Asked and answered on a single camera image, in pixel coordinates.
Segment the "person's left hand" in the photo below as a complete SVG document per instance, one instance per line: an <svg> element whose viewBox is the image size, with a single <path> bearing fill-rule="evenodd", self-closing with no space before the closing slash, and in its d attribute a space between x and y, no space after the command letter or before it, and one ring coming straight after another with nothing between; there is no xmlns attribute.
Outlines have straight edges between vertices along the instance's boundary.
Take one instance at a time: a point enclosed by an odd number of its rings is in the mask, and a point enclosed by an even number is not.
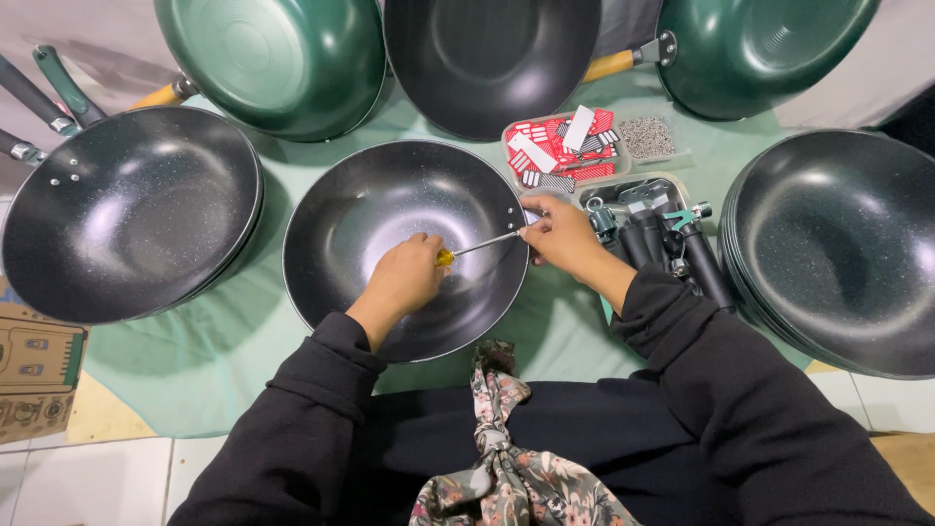
<svg viewBox="0 0 935 526"><path fill-rule="evenodd" d="M377 350L396 322L438 294L442 278L451 272L435 266L444 246L441 236L419 232L377 262L364 294L347 311L367 332L371 351Z"/></svg>

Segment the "floral scarf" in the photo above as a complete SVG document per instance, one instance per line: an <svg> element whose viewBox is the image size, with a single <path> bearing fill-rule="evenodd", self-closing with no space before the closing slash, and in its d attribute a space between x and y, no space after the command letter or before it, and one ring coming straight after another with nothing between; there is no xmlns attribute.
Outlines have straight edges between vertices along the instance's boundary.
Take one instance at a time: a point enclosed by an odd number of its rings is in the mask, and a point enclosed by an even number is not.
<svg viewBox="0 0 935 526"><path fill-rule="evenodd" d="M531 394L528 385L508 374L514 366L512 343L477 344L471 390L481 459L469 470L425 483L410 526L640 526L582 466L512 444L507 418Z"/></svg>

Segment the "cardboard box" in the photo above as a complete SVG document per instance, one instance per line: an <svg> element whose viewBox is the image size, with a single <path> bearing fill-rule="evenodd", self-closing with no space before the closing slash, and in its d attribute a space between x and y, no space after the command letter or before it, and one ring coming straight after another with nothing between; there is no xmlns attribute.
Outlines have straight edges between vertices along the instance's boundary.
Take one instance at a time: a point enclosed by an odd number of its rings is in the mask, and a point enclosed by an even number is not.
<svg viewBox="0 0 935 526"><path fill-rule="evenodd" d="M0 444L64 431L90 327L26 307L0 276Z"/></svg>

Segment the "screwdriver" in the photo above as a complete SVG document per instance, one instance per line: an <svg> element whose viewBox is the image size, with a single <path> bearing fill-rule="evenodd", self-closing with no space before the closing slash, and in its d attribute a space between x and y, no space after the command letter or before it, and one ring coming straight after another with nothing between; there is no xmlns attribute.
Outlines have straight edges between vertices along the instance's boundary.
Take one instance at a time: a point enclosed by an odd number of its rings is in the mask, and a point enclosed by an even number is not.
<svg viewBox="0 0 935 526"><path fill-rule="evenodd" d="M520 231L519 231L519 230L516 230L516 231L514 231L514 232L510 232L509 234L500 236L500 237L498 237L498 238L493 238L493 239L491 239L491 240L484 241L483 243L476 244L476 245L474 245L474 246L472 246L472 247L470 247L470 248L466 248L466 249L464 249L464 250L459 250L459 251L457 251L457 252L452 252L452 251L448 250L447 248L443 248L443 249L439 250L439 254L438 254L437 256L435 256L435 266L436 266L436 267L447 267L447 266L451 265L452 263L454 263L454 259L455 259L456 257L458 257L458 256L460 256L460 255L462 255L462 254L467 254L468 252L477 250L477 249L479 249L479 248L483 248L483 247L485 247L485 246L487 246L487 245L494 244L494 243L499 242L499 241L505 241L505 240L508 240L508 239L510 239L510 238L515 238L515 237L517 237L517 236L519 236L519 235L520 235Z"/></svg>

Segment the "green cloth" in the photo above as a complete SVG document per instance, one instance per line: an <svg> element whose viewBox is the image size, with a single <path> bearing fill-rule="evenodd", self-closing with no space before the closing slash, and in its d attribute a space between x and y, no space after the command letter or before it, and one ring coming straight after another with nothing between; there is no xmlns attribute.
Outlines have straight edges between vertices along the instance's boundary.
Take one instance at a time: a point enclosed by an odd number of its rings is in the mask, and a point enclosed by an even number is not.
<svg viewBox="0 0 935 526"><path fill-rule="evenodd" d="M616 110L664 101L655 72L642 66L584 85L565 110L579 104ZM216 110L201 97L187 104ZM712 203L715 217L741 168L783 138L772 112L737 123L684 117L683 128L695 166L672 173L692 199ZM85 370L163 436L229 432L280 363L309 335L286 296L281 246L293 206L326 169L382 142L434 139L466 148L511 174L498 142L464 141L439 130L415 110L393 79L387 80L367 122L345 137L299 144L252 131L248 135L266 170L266 203L238 272L172 311L91 332ZM643 365L610 335L600 298L551 268L530 268L516 301L485 337L516 343L517 373L524 381L590 382L626 377ZM781 348L799 367L810 361ZM459 352L390 366L376 391L465 385L470 359L469 352Z"/></svg>

